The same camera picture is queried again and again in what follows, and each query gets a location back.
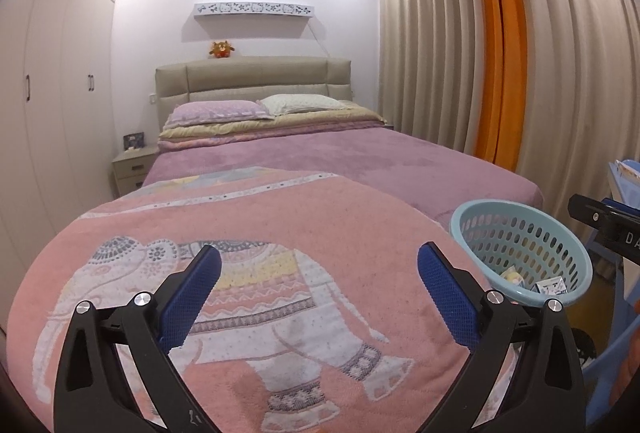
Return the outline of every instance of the elephant pattern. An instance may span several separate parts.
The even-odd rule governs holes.
[[[389,340],[369,327],[331,275],[296,249],[263,241],[168,239],[143,245],[128,237],[102,244],[63,288],[36,346],[33,385],[50,402],[45,374],[53,346],[75,305],[125,304],[142,290],[155,290],[183,269],[209,243],[220,251],[222,274],[183,346],[170,358],[178,373],[191,364],[244,361],[268,392],[265,433],[302,431],[335,418],[340,408],[322,390],[323,366],[332,366],[362,385],[370,401],[391,394],[410,373],[414,360],[385,355]],[[369,330],[375,341],[354,334],[340,308]],[[133,390],[142,389],[125,350],[120,356]]]

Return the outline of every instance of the bedside table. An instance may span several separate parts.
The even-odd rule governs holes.
[[[111,163],[121,197],[142,187],[158,156],[157,146],[145,146],[138,150],[120,153]]]

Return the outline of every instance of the metal screw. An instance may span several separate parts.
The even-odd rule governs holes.
[[[499,305],[504,301],[504,296],[497,290],[492,290],[486,295],[486,298],[494,305]]]
[[[139,307],[145,306],[147,303],[151,301],[151,295],[148,292],[141,292],[133,298],[133,303],[138,305]]]
[[[78,312],[78,314],[84,314],[90,308],[91,308],[91,303],[89,303],[88,301],[81,301],[76,306],[76,312]]]
[[[560,312],[562,310],[562,303],[557,299],[550,299],[547,305],[553,312]]]

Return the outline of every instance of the white shelf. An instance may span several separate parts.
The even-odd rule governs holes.
[[[212,14],[277,14],[312,18],[314,8],[299,4],[272,4],[269,2],[213,2],[211,4],[196,4],[193,8],[194,16],[210,16]]]

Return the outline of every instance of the orange curtain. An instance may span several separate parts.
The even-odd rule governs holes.
[[[523,0],[483,0],[485,78],[475,155],[515,171],[527,95]]]

